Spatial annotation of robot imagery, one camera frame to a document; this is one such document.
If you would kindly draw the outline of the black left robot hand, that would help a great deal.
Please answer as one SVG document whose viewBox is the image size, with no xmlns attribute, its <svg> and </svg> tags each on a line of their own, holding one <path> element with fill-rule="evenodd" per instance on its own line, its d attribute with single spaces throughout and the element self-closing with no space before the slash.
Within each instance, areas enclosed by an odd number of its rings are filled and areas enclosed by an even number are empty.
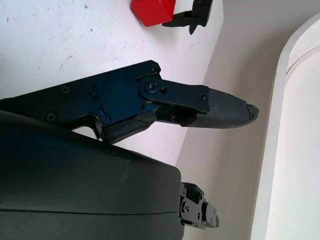
<svg viewBox="0 0 320 240">
<path fill-rule="evenodd" d="M 192 9 L 173 15 L 173 19 L 163 23 L 163 27 L 178 28 L 189 26 L 192 35 L 198 26 L 205 27 L 209 21 L 213 0 L 194 0 Z"/>
</svg>

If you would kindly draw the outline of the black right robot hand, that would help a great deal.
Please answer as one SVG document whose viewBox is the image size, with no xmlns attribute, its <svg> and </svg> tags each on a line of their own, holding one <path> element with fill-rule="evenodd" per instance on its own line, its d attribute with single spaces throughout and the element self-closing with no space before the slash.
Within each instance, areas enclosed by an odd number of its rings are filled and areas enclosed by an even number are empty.
<svg viewBox="0 0 320 240">
<path fill-rule="evenodd" d="M 155 122 L 239 128 L 259 110 L 160 72 L 148 60 L 1 100 L 1 239 L 180 240 L 219 226 L 176 167 L 116 143 Z"/>
</svg>

